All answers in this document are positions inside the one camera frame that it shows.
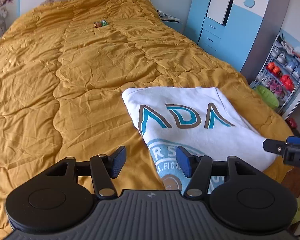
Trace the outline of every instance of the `metal screw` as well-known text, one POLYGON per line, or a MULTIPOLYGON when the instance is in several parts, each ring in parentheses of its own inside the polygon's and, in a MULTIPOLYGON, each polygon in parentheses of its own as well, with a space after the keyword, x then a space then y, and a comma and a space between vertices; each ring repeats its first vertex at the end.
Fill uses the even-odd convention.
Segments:
POLYGON ((110 197, 114 194, 114 190, 112 188, 103 188, 99 190, 99 195, 103 197, 110 197))
POLYGON ((190 196, 190 197, 199 197, 202 195, 202 191, 197 189, 197 188, 192 188, 192 189, 189 189, 187 190, 187 195, 190 196))

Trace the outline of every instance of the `blue apple cutout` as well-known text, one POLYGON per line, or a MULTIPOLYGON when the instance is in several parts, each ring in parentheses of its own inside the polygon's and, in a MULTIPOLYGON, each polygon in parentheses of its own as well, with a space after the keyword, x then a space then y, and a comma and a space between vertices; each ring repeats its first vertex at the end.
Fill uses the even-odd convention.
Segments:
POLYGON ((256 4, 256 2, 254 0, 245 0, 243 4, 249 8, 252 8, 256 4))

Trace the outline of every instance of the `blue wardrobe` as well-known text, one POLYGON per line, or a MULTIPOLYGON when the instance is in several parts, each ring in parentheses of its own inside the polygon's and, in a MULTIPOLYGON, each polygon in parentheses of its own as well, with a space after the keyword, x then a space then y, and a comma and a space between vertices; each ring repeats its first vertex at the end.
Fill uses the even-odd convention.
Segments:
POLYGON ((289 0, 192 0, 184 35, 251 82, 280 31, 289 0))

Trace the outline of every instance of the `folded clothing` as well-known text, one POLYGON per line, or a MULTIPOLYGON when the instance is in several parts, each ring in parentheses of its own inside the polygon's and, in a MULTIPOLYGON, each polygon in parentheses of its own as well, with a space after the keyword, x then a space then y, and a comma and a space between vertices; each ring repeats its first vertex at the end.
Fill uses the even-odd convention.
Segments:
MULTIPOLYGON (((122 98, 166 189, 184 192, 190 181, 176 161, 177 146, 216 161, 237 156, 260 171, 276 158, 218 88, 129 88, 122 98)), ((223 181, 212 177, 209 192, 223 181)))

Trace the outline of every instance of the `yellow bedspread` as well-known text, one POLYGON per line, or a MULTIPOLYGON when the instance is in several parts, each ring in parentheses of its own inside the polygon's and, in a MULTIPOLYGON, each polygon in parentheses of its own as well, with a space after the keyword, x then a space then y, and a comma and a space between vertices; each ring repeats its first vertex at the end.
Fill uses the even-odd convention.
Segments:
MULTIPOLYGON (((11 232, 9 192, 66 156, 86 161, 124 145, 117 190, 163 189, 121 98, 149 86, 218 87, 263 136, 291 135, 242 75, 163 24, 150 1, 40 6, 0 39, 0 239, 11 232), (96 29, 101 19, 109 25, 96 29)), ((288 170, 278 158, 266 174, 281 181, 288 170)), ((90 178, 79 183, 93 190, 90 178)))

